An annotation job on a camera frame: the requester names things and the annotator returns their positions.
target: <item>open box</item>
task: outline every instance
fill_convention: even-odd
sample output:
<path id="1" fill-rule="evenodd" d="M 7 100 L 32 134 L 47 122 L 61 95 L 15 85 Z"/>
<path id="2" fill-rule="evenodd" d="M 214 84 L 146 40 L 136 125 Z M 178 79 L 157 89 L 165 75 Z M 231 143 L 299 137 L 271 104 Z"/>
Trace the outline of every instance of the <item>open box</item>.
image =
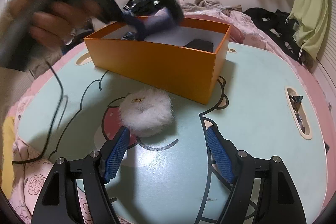
<path id="1" fill-rule="evenodd" d="M 131 41 L 121 38 L 132 27 L 115 22 L 84 40 L 95 66 L 207 104 L 226 58 L 230 30 L 224 23 L 185 18 L 173 30 Z M 214 51 L 184 47 L 196 38 L 212 42 Z"/>

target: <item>blue gripper pad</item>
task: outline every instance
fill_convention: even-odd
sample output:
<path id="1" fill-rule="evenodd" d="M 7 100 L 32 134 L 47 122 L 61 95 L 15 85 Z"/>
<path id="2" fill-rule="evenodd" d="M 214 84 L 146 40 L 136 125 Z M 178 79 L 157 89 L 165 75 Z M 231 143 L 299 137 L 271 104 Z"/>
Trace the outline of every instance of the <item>blue gripper pad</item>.
<path id="1" fill-rule="evenodd" d="M 232 172 L 231 160 L 228 154 L 225 152 L 224 147 L 221 145 L 220 141 L 218 140 L 212 127 L 209 127 L 207 129 L 207 132 L 205 134 L 205 140 L 210 148 L 212 157 L 216 161 L 220 174 L 229 183 L 233 183 L 235 176 Z"/>
<path id="2" fill-rule="evenodd" d="M 110 156 L 105 162 L 105 183 L 109 183 L 110 179 L 115 178 L 118 169 L 120 167 L 121 161 L 126 153 L 128 143 L 129 143 L 129 129 L 123 128 L 123 132 L 115 144 Z"/>

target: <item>metal screw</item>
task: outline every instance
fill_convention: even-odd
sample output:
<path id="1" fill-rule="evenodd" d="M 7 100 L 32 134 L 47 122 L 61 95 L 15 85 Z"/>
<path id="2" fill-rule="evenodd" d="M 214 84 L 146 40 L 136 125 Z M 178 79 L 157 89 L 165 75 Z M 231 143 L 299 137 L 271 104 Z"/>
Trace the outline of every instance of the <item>metal screw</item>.
<path id="1" fill-rule="evenodd" d="M 64 163 L 64 158 L 58 158 L 58 159 L 56 160 L 56 163 L 57 163 L 57 164 L 62 164 L 62 163 Z"/>
<path id="2" fill-rule="evenodd" d="M 238 155 L 239 155 L 240 157 L 242 157 L 242 158 L 245 158 L 245 157 L 247 156 L 247 152 L 244 151 L 244 150 L 239 150 L 239 151 L 238 151 Z"/>
<path id="3" fill-rule="evenodd" d="M 91 158 L 96 158 L 96 157 L 98 157 L 99 156 L 99 151 L 92 151 L 91 153 L 90 153 L 90 157 Z"/>
<path id="4" fill-rule="evenodd" d="M 277 163 L 281 162 L 281 158 L 279 156 L 273 156 L 272 159 Z"/>

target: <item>green cloth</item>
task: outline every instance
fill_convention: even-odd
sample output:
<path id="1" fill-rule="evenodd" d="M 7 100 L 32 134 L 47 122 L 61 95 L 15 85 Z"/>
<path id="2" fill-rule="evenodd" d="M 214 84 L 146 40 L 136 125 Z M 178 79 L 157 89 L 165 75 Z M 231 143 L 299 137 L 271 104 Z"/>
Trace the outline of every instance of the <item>green cloth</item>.
<path id="1" fill-rule="evenodd" d="M 301 50 L 304 49 L 313 59 L 316 59 L 326 34 L 328 5 L 328 0 L 295 0 L 289 15 L 300 23 L 293 38 Z"/>

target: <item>white fur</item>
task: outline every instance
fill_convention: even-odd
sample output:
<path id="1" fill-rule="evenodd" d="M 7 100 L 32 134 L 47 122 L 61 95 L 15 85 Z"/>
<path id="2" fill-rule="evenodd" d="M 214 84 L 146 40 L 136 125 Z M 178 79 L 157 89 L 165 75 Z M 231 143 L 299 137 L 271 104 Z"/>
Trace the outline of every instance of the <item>white fur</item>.
<path id="1" fill-rule="evenodd" d="M 139 137 L 153 136 L 173 120 L 168 93 L 155 88 L 129 94 L 120 104 L 119 111 L 123 125 Z"/>

